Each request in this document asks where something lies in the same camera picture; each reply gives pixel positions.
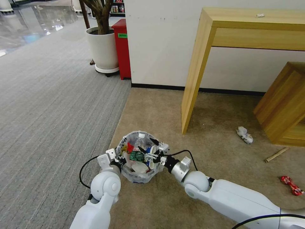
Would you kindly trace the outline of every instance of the light wood furniture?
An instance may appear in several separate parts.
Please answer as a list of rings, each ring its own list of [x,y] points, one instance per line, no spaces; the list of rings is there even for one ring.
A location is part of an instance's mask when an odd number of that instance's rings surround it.
[[[254,114],[273,144],[305,147],[305,63],[288,62]]]
[[[305,11],[202,9],[181,105],[183,134],[212,46],[305,51]]]

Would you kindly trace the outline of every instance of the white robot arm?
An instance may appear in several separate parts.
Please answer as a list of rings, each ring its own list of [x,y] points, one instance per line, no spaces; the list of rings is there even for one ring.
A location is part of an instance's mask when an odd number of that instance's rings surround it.
[[[179,161],[166,154],[165,144],[160,146],[158,162],[165,166],[184,187],[188,196],[209,204],[214,210],[240,223],[242,221],[265,215],[295,214],[300,218],[274,217],[258,219],[247,223],[250,229],[305,229],[305,208],[300,210],[283,210],[274,205],[263,194],[238,184],[215,180],[200,171],[190,171],[191,160],[185,157]],[[102,172],[91,183],[89,200],[77,212],[70,229],[107,229],[110,224],[110,208],[118,200],[121,188],[120,169],[126,163],[123,158],[115,156],[110,149],[98,157]]]
[[[118,201],[121,189],[121,164],[114,149],[98,157],[102,172],[91,182],[91,194],[75,215],[70,229],[108,229],[111,206]]]

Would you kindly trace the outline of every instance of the plastic bottle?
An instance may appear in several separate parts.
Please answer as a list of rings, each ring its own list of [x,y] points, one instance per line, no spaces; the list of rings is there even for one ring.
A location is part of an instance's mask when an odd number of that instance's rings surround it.
[[[140,151],[139,147],[141,147],[142,149],[146,149],[146,146],[145,146],[145,134],[143,134],[143,133],[139,133],[139,137],[138,137],[138,139],[136,140],[136,142],[134,144],[133,150],[134,151]]]

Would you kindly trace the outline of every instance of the white wall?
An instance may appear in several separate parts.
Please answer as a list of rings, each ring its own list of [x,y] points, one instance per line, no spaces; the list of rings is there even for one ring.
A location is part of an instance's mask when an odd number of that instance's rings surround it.
[[[185,86],[202,7],[305,9],[305,1],[125,0],[133,83]],[[200,87],[264,92],[287,61],[305,62],[305,52],[212,47]]]

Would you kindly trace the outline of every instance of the red candy wrapper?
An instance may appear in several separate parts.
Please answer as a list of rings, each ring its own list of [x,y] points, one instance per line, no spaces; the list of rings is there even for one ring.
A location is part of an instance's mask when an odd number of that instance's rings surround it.
[[[127,143],[127,153],[131,154],[133,148],[134,148],[134,146],[131,145],[131,144],[128,142],[128,143]]]
[[[287,184],[291,187],[291,192],[293,195],[295,196],[299,196],[299,195],[302,195],[304,193],[303,190],[301,190],[297,185],[295,185],[293,182],[292,182],[292,179],[288,176],[281,176],[280,178],[281,182],[283,182],[284,184]]]

